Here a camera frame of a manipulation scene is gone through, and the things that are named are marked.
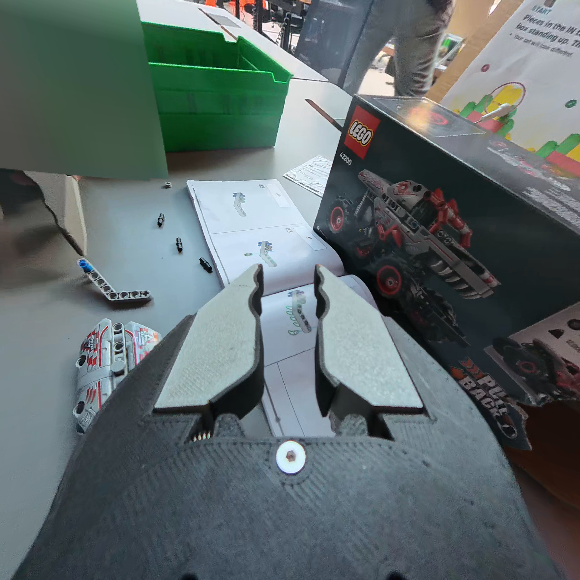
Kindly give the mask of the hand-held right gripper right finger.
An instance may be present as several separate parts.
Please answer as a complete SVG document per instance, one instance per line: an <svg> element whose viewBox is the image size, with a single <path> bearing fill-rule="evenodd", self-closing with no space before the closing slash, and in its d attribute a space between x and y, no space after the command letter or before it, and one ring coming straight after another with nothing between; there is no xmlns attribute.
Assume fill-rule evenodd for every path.
<svg viewBox="0 0 580 580"><path fill-rule="evenodd" d="M380 312L316 265L315 395L321 415L421 414L424 403Z"/></svg>

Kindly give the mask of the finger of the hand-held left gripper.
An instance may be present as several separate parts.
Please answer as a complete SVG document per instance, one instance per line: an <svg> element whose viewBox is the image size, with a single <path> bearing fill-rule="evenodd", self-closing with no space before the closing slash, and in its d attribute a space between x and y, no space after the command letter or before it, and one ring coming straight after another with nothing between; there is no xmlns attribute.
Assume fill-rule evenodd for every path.
<svg viewBox="0 0 580 580"><path fill-rule="evenodd" d="M56 226L78 255L86 255L87 236L79 183L65 174L29 174L43 194Z"/></svg>

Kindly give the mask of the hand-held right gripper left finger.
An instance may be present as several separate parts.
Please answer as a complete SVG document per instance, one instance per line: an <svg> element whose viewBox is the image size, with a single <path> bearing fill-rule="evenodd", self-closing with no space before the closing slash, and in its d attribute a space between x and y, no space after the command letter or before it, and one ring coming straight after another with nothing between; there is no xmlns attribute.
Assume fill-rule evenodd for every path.
<svg viewBox="0 0 580 580"><path fill-rule="evenodd" d="M263 267L251 265L196 313L156 401L156 412L242 419L261 401Z"/></svg>

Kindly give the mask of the grey bent beam with blue pin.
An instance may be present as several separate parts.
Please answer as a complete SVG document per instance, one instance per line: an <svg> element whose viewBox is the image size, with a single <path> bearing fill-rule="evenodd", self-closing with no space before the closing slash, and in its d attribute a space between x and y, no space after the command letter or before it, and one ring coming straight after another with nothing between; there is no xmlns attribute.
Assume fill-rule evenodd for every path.
<svg viewBox="0 0 580 580"><path fill-rule="evenodd" d="M149 291L117 291L86 259L79 259L78 265L87 279L111 303L141 305L153 300Z"/></svg>

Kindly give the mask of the grey red printed brick assembly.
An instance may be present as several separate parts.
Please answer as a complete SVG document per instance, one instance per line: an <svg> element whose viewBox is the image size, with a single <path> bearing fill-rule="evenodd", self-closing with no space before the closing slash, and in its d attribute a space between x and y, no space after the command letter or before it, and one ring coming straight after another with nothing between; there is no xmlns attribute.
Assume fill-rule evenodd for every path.
<svg viewBox="0 0 580 580"><path fill-rule="evenodd" d="M133 321L102 319L81 344L76 361L73 417L83 434L125 376L144 359L163 336Z"/></svg>

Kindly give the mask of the open instruction booklet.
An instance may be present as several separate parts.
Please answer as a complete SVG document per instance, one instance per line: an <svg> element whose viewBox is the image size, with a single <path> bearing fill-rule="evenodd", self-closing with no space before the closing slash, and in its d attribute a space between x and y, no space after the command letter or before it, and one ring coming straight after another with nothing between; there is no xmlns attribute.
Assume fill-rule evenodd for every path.
<svg viewBox="0 0 580 580"><path fill-rule="evenodd" d="M263 407L273 435L333 437L315 396L318 326L314 269L322 264L376 307L370 290L347 274L275 179L189 180L187 187L223 286L251 265L263 267Z"/></svg>

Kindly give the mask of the green plastic bin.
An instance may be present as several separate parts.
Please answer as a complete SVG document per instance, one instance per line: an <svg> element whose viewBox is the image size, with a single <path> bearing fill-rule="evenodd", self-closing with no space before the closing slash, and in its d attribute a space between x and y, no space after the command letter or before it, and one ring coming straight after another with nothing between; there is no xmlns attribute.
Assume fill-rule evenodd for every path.
<svg viewBox="0 0 580 580"><path fill-rule="evenodd" d="M141 25L166 152L275 145L289 71L242 37Z"/></svg>

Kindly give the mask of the black toy truck box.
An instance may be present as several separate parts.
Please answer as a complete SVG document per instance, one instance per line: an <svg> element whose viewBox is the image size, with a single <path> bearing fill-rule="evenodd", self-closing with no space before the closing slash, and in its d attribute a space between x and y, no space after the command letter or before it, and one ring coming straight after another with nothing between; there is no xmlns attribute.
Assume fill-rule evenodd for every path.
<svg viewBox="0 0 580 580"><path fill-rule="evenodd" d="M579 178L426 98L355 96L315 228L579 507Z"/></svg>

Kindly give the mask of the white sticker sheet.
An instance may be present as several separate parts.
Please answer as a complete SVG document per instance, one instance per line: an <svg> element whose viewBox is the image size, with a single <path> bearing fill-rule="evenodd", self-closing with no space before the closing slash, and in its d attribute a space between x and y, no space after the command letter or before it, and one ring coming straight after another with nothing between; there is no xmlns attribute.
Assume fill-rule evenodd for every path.
<svg viewBox="0 0 580 580"><path fill-rule="evenodd" d="M323 156L316 156L298 167L288 170L284 178L303 189L323 197L330 176L332 162Z"/></svg>

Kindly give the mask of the black office chair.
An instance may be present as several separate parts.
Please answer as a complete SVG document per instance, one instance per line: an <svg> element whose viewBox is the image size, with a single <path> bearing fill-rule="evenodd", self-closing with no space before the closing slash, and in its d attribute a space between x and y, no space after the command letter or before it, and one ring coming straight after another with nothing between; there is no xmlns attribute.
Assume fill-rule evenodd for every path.
<svg viewBox="0 0 580 580"><path fill-rule="evenodd" d="M336 82L352 56L373 1L312 1L294 56Z"/></svg>

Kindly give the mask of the white poster with coloured bricks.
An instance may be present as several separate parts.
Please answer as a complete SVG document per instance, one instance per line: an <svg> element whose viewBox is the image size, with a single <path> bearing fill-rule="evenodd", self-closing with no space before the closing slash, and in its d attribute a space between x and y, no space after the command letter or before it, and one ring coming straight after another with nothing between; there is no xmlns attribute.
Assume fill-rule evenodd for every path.
<svg viewBox="0 0 580 580"><path fill-rule="evenodd" d="M579 174L579 1L524 1L441 104Z"/></svg>

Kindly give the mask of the brown cardboard sheet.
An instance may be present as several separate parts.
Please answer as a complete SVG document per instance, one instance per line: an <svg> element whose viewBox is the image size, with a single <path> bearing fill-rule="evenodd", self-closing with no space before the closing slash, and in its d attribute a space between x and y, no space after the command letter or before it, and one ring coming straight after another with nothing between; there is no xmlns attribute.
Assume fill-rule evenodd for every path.
<svg viewBox="0 0 580 580"><path fill-rule="evenodd" d="M426 97L439 103L524 1L501 1L493 13L468 37L458 56L440 75Z"/></svg>

